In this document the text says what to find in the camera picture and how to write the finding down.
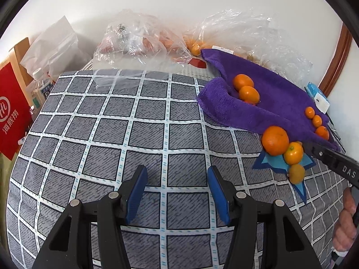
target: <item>white wall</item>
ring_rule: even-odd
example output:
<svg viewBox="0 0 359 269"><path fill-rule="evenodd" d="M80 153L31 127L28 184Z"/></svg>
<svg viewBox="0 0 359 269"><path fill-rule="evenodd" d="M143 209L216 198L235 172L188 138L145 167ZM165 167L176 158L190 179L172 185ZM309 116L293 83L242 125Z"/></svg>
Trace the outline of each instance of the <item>white wall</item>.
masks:
<svg viewBox="0 0 359 269"><path fill-rule="evenodd" d="M341 21L324 0L30 0L0 39L0 59L24 37L30 41L66 15L82 47L93 53L111 17L124 8L172 21L197 22L220 10L253 9L273 16L288 33L289 45L313 64L319 84L333 56Z"/></svg>
<svg viewBox="0 0 359 269"><path fill-rule="evenodd" d="M359 47L352 42L347 61L328 99L332 119L347 155L359 161Z"/></svg>

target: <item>white bottle cap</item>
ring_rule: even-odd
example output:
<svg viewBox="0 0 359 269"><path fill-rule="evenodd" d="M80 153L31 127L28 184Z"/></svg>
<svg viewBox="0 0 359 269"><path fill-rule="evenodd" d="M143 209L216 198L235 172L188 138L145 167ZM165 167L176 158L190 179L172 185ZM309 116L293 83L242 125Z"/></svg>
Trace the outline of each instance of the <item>white bottle cap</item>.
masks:
<svg viewBox="0 0 359 269"><path fill-rule="evenodd" d="M40 78L42 78L42 76L44 76L44 71L42 70L42 68L38 68L36 71L33 72L32 77L35 80L39 80Z"/></svg>

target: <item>silver screw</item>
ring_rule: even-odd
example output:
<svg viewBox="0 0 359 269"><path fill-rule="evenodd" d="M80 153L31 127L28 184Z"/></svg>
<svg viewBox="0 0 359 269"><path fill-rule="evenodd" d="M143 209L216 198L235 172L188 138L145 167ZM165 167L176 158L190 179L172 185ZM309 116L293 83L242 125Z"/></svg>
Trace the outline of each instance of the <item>silver screw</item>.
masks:
<svg viewBox="0 0 359 269"><path fill-rule="evenodd" d="M245 194L244 192L242 192L242 191L239 191L239 192L237 192L236 193L236 196L238 197L238 198L246 198L246 196L247 196L247 194Z"/></svg>
<svg viewBox="0 0 359 269"><path fill-rule="evenodd" d="M108 197L110 197L111 199L115 199L118 197L118 192L117 191L110 192Z"/></svg>
<svg viewBox="0 0 359 269"><path fill-rule="evenodd" d="M284 201L281 200L281 199L277 199L277 200L275 201L275 204L276 204L277 206L282 207L282 206L284 206Z"/></svg>
<svg viewBox="0 0 359 269"><path fill-rule="evenodd" d="M70 202L71 206L78 206L80 204L80 201L78 199L73 199Z"/></svg>

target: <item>grid pattern fabric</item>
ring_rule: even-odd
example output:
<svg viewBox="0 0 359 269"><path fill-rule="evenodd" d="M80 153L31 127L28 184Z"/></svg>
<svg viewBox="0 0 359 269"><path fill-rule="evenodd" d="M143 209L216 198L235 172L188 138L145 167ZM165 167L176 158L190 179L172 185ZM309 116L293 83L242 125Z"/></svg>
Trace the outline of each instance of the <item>grid pattern fabric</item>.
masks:
<svg viewBox="0 0 359 269"><path fill-rule="evenodd" d="M148 185L136 218L122 227L132 268L223 267L233 227L216 214L206 177L210 165L256 200L283 199L328 266L347 181L317 162L306 171L304 205L284 175L252 170L262 150L257 134L221 126L203 113L196 95L207 81L146 71L131 80L130 87L96 89L92 71L79 71L56 83L10 179L7 231L19 268L32 267L69 201L100 199L139 164L148 168ZM256 269L262 248L258 224ZM100 268L96 224L92 253Z"/></svg>

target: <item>blue gripper pad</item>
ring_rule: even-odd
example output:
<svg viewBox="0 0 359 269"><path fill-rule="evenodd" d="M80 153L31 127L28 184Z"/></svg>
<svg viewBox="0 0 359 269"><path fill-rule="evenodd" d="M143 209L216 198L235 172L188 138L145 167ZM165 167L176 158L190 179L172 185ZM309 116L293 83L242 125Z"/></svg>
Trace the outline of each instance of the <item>blue gripper pad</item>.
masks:
<svg viewBox="0 0 359 269"><path fill-rule="evenodd" d="M222 191L220 184L218 183L217 177L215 176L212 167L207 170L207 181L209 189L211 190L214 203L216 205L217 212L220 219L228 225L230 222L229 218L229 204Z"/></svg>
<svg viewBox="0 0 359 269"><path fill-rule="evenodd" d="M146 184L147 184L147 168L145 167L141 170L141 173L136 183L134 184L134 187L127 200L127 213L126 213L127 224L129 224L137 214L138 206L140 205Z"/></svg>

